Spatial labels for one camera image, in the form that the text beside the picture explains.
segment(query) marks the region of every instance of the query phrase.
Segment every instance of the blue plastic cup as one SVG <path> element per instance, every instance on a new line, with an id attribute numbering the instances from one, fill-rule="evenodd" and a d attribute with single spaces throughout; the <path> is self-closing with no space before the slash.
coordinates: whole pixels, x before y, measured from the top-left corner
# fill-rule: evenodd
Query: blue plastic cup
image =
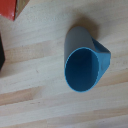
<path id="1" fill-rule="evenodd" d="M 65 79 L 77 92 L 93 88 L 110 65 L 111 53 L 84 27 L 71 29 L 65 40 Z"/>

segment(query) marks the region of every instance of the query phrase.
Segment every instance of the blue cup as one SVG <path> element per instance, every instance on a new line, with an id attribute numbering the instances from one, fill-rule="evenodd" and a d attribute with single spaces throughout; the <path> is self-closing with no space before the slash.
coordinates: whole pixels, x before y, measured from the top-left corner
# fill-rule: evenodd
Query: blue cup
<path id="1" fill-rule="evenodd" d="M 65 79 L 77 92 L 93 88 L 110 65 L 111 53 L 84 27 L 72 28 L 65 40 Z"/>

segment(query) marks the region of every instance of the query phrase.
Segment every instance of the cup rim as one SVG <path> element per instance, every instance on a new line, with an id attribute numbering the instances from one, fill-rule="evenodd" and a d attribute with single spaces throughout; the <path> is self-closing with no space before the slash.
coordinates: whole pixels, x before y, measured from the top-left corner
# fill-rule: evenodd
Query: cup rim
<path id="1" fill-rule="evenodd" d="M 97 60 L 98 60 L 98 63 L 99 63 L 99 66 L 98 66 L 98 69 L 99 69 L 99 70 L 98 70 L 98 73 L 97 73 L 97 77 L 96 77 L 95 83 L 93 84 L 93 86 L 92 86 L 91 88 L 89 88 L 89 89 L 87 89 L 87 90 L 85 90 L 85 91 L 77 91 L 77 90 L 75 90 L 74 88 L 72 88 L 72 87 L 70 86 L 70 84 L 68 83 L 67 78 L 66 78 L 66 65 L 67 65 L 67 63 L 68 63 L 68 60 L 70 59 L 70 57 L 71 57 L 76 51 L 78 51 L 78 50 L 80 50 L 80 49 L 88 49 L 88 50 L 90 50 L 91 52 L 93 52 L 93 53 L 95 54 L 95 56 L 97 57 Z M 96 82 L 97 82 L 97 79 L 98 79 L 98 76 L 99 76 L 99 72 L 100 72 L 100 60 L 99 60 L 99 57 L 98 57 L 98 53 L 95 52 L 95 51 L 93 51 L 93 50 L 90 49 L 90 48 L 87 48 L 87 47 L 80 47 L 80 48 L 77 48 L 76 50 L 74 50 L 74 51 L 69 55 L 69 57 L 67 58 L 67 60 L 66 60 L 66 62 L 65 62 L 65 69 L 64 69 L 65 80 L 66 80 L 68 86 L 69 86 L 72 90 L 74 90 L 75 92 L 84 93 L 84 92 L 87 92 L 87 91 L 91 90 L 91 89 L 96 85 Z"/>

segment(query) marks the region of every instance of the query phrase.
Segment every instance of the red object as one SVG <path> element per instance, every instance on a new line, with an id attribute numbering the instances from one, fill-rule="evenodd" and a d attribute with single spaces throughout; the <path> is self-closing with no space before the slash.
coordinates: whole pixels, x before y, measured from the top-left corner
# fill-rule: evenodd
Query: red object
<path id="1" fill-rule="evenodd" d="M 0 0 L 0 15 L 10 20 L 15 19 L 16 0 Z"/>

